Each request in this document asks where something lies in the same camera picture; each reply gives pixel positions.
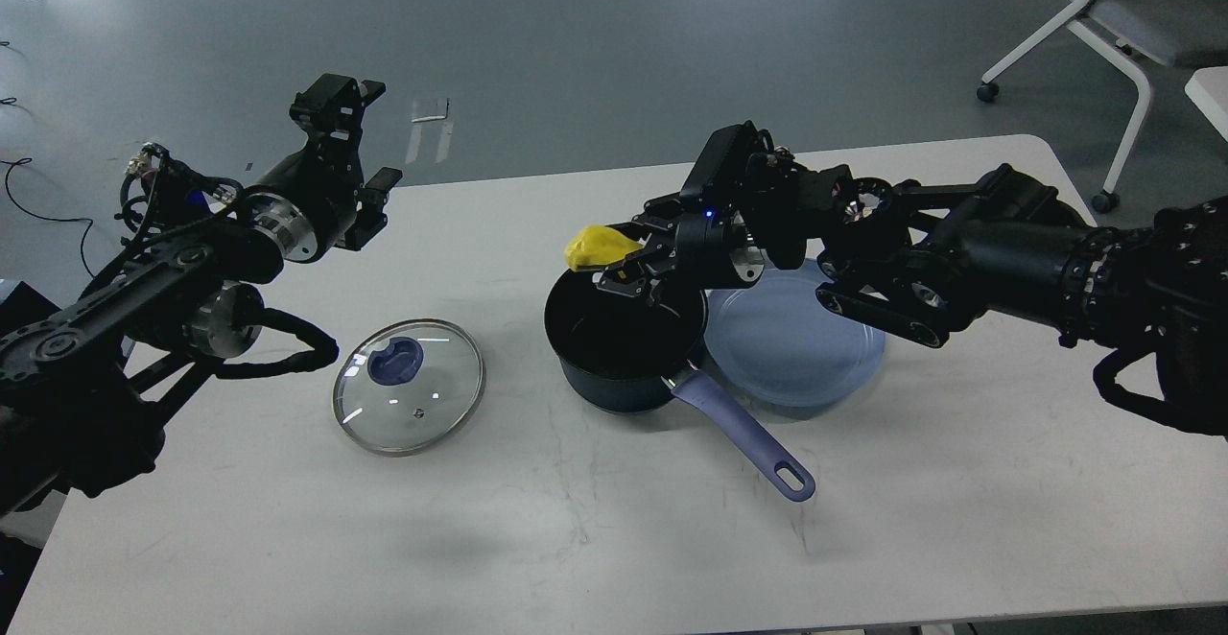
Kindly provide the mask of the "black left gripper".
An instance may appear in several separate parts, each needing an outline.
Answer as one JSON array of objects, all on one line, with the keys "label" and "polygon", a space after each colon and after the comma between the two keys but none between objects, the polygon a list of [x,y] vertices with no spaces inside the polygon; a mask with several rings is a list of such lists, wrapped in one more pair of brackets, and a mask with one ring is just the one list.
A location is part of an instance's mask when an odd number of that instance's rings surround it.
[{"label": "black left gripper", "polygon": [[386,90],[375,80],[321,74],[295,95],[290,118],[307,144],[239,201],[239,219],[271,237],[285,260],[317,262],[338,241],[343,249],[361,251],[386,228],[386,205],[403,172],[383,167],[365,184],[357,154],[365,111]]}]

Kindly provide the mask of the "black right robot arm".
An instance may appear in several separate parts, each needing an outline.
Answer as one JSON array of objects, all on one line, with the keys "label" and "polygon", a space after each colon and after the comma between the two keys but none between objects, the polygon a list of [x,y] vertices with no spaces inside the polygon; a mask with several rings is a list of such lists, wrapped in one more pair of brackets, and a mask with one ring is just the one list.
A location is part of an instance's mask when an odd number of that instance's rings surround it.
[{"label": "black right robot arm", "polygon": [[810,240],[825,310],[928,348],[993,311],[1108,355],[1108,404],[1181,431],[1227,431],[1226,198],[1162,208],[1140,228],[1086,224],[1052,185],[1003,165],[963,185],[815,171],[745,122],[716,129],[679,192],[564,251],[607,294],[655,305],[668,281],[750,287]]}]

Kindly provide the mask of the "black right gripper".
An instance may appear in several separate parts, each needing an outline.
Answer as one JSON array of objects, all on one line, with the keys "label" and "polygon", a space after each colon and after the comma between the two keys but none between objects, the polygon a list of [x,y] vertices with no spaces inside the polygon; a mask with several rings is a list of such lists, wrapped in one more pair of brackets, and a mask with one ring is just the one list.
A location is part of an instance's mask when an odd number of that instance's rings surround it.
[{"label": "black right gripper", "polygon": [[678,192],[645,201],[628,224],[608,225],[643,247],[614,265],[585,270],[596,276],[597,289],[650,298],[666,281],[701,289],[750,286],[752,264],[734,260],[734,251],[748,247],[748,233],[734,219],[748,210],[737,198],[754,154],[768,154],[768,145],[752,122],[715,129]]}]

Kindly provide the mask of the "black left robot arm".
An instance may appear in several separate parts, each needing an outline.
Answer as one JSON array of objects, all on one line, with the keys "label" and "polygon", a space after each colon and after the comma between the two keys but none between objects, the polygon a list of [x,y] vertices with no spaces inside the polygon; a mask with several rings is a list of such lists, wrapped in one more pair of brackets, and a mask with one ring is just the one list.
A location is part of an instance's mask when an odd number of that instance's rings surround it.
[{"label": "black left robot arm", "polygon": [[2,513],[154,472],[166,425],[211,378],[334,364],[336,341],[266,306],[259,286],[386,228],[402,172],[365,177],[360,158],[365,111],[383,95],[375,80],[321,75],[289,109],[303,147],[253,185],[141,146],[126,184],[144,185],[144,214],[79,302],[2,301]]}]

